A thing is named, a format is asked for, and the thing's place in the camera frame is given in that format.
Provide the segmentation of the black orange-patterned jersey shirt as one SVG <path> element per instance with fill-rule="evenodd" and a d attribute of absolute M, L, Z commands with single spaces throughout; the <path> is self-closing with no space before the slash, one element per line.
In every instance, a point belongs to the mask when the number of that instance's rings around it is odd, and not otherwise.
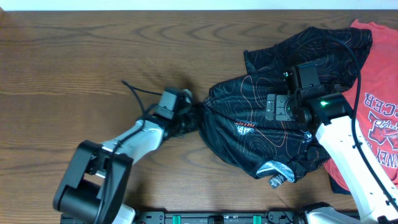
<path fill-rule="evenodd" d="M 350 90 L 369 56 L 369 29 L 309 27 L 261 50 L 245 51 L 244 76 L 211 87 L 193 107 L 204 143 L 225 163 L 277 188 L 330 157 L 315 139 L 321 125 L 356 118 Z"/>

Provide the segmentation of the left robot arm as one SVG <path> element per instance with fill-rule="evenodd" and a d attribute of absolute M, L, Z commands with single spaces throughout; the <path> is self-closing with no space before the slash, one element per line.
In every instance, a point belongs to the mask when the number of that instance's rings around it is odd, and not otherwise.
<path fill-rule="evenodd" d="M 134 126 L 102 143 L 81 142 L 53 198 L 53 208 L 82 223 L 133 223 L 123 203 L 132 166 L 181 130 L 193 106 L 191 91 L 166 88 Z"/>

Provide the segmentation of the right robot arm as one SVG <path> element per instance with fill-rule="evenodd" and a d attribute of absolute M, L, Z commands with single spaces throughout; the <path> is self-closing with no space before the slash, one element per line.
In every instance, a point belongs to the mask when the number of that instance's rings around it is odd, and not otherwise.
<path fill-rule="evenodd" d="M 341 94 L 296 100 L 271 94 L 267 118 L 306 124 L 335 162 L 351 192 L 358 217 L 318 203 L 305 208 L 295 223 L 397 223 L 397 188 L 366 144 L 353 110 Z"/>

